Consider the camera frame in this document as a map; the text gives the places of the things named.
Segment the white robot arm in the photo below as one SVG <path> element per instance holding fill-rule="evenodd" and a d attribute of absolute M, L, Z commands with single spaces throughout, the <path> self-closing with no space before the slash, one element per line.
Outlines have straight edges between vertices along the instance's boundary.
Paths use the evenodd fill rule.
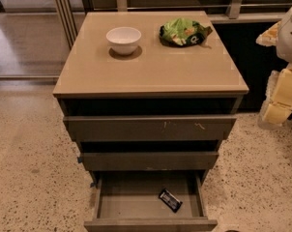
<path fill-rule="evenodd" d="M 263 129 L 281 127 L 292 114 L 292 7 L 282 20 L 260 34 L 256 42 L 274 46 L 277 57 L 288 63 L 280 72 L 269 76 L 258 125 Z"/>

